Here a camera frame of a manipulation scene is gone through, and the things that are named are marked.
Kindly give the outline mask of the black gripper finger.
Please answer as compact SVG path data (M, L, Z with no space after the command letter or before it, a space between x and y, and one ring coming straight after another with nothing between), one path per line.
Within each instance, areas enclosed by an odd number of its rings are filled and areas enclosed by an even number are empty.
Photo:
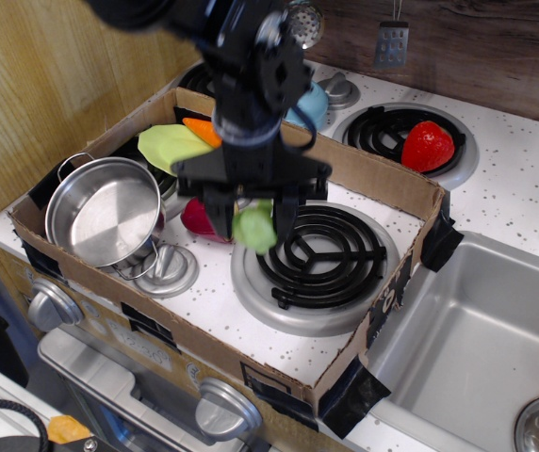
M204 210L215 234L231 240L237 195L230 186L203 186Z
M273 200L272 220L279 241L285 241L292 231L303 204L298 186L284 186Z

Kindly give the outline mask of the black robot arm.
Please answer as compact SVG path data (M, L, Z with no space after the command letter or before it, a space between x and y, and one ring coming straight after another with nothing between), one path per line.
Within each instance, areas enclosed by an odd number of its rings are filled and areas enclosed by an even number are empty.
M311 87L312 70L290 31L281 1L91 1L109 26L138 33L165 29L190 40L212 76L212 124L220 147L180 158L178 192L198 198L216 234L235 235L238 198L270 200L279 241L308 200L327 197L329 165L306 156L316 141L284 142L287 111Z

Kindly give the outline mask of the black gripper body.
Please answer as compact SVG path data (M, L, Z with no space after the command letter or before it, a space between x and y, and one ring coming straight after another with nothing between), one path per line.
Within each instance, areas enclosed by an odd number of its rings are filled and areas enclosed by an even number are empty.
M238 198L325 200L332 167L310 157L313 145L294 146L281 136L257 147L224 143L171 165L179 192L203 201Z

